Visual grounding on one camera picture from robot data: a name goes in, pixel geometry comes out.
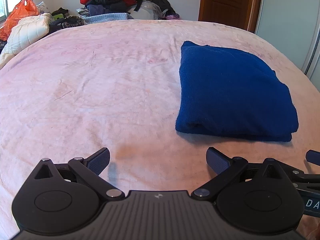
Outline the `brown wooden door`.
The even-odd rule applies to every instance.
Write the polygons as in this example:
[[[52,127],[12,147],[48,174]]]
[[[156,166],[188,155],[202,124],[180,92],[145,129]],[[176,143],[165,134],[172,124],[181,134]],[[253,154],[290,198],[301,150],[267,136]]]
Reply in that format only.
[[[255,32],[261,0],[200,0],[199,21]]]

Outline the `clear plastic storage bag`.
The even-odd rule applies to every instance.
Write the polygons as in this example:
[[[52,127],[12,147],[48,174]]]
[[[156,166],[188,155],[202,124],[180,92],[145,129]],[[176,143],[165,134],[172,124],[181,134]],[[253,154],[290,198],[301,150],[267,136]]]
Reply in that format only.
[[[150,1],[139,0],[136,5],[128,10],[128,14],[134,20],[161,20],[164,18],[160,7]]]

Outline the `window with metal frame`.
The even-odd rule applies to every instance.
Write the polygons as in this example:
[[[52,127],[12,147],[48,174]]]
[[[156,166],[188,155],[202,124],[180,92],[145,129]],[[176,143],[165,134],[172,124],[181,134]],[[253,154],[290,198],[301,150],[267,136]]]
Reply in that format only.
[[[21,0],[1,0],[1,24],[7,19],[15,5],[20,1]]]

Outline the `blue beaded knit sweater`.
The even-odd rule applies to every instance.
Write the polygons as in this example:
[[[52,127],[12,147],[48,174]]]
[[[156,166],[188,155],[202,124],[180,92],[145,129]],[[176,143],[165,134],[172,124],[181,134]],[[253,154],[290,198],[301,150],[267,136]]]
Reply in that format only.
[[[179,75],[178,132],[289,142],[298,130],[289,88],[253,54],[185,41]]]

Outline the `green and black bag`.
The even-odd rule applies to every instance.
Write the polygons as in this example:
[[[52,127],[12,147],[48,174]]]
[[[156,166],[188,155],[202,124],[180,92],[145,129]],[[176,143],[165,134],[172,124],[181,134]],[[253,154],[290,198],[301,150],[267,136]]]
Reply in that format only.
[[[64,19],[67,16],[69,16],[69,10],[60,7],[56,11],[52,12],[51,15],[55,21],[59,19]]]

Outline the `leopard print garment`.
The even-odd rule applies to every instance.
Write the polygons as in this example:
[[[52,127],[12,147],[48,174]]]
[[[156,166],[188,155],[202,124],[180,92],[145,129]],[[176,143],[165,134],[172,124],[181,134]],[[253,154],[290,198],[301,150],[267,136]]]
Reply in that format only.
[[[61,23],[61,28],[73,28],[83,26],[85,24],[84,19],[79,16],[67,16]]]

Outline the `light blue knit blanket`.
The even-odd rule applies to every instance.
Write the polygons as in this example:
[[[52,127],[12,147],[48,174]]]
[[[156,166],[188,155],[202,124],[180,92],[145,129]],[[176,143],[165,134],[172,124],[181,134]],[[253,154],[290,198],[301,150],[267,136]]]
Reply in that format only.
[[[133,20],[133,17],[127,12],[108,13],[108,14],[85,17],[84,24],[95,24],[95,23],[122,21],[122,20]]]

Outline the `black bag on pile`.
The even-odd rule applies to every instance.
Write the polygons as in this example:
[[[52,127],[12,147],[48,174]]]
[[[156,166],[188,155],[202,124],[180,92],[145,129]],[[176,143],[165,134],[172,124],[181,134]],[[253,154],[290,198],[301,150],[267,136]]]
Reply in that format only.
[[[170,2],[168,0],[151,0],[152,3],[155,3],[159,6],[162,14],[164,16],[174,15],[176,14],[175,10],[171,6]]]

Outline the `orange plastic bag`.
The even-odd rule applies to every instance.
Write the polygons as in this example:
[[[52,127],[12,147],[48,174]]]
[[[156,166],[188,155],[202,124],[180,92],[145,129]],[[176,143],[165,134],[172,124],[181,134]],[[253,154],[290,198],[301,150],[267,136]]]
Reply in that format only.
[[[21,19],[29,16],[37,16],[38,14],[37,6],[32,0],[21,0],[15,5],[13,11],[1,26],[1,40],[6,41],[8,39],[12,28],[15,27]]]

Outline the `pink bed blanket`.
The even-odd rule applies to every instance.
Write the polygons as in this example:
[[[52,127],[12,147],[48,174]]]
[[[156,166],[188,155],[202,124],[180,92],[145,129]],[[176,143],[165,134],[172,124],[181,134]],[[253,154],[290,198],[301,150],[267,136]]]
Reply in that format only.
[[[178,134],[184,41],[265,61],[297,109],[291,142]],[[1,69],[1,239],[18,232],[12,201],[42,158],[66,163],[106,147],[111,162],[102,177],[121,190],[193,191],[214,176],[206,164],[211,146],[252,163],[271,157],[318,173],[305,154],[319,150],[319,91],[271,44],[223,24],[127,20],[57,31]]]

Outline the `purple cloth bundle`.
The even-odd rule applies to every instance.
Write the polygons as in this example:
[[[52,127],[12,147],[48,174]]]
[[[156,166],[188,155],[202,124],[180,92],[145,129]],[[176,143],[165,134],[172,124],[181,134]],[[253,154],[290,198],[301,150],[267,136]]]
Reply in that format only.
[[[165,16],[166,20],[179,20],[180,16],[179,14],[171,14],[171,15],[167,15]]]

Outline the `frosted glass wardrobe door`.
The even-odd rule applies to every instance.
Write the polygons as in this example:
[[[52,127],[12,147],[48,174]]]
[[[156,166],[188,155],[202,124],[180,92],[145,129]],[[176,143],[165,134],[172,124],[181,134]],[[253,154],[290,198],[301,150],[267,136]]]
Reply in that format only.
[[[319,0],[261,0],[255,33],[319,88]]]

